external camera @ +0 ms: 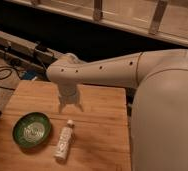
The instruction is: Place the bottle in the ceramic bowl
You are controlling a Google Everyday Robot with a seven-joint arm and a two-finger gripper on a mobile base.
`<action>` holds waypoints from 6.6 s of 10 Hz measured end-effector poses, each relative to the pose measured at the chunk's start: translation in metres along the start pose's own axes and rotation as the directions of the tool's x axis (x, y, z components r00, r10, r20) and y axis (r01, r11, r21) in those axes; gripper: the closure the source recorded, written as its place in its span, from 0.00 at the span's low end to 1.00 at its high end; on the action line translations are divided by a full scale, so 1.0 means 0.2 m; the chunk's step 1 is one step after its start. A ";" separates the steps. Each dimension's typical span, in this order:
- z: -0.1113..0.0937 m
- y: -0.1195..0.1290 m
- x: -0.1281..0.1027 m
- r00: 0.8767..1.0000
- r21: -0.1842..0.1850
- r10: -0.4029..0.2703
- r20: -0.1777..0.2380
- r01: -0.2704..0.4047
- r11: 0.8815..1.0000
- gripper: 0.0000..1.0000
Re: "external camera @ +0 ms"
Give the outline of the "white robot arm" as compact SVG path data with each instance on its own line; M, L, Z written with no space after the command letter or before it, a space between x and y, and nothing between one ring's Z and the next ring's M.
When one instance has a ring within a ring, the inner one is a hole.
M84 62L66 53L47 68L60 104L77 103L79 84L133 88L132 171L188 171L188 49L138 52Z

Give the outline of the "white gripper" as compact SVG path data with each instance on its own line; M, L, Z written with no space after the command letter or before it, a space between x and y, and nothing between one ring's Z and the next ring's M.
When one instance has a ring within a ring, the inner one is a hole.
M65 104L76 104L75 106L81 111L84 112L82 104L80 104L80 95L79 90L76 84L59 84L59 99L60 104L58 105L58 113L62 113L62 110L65 108Z

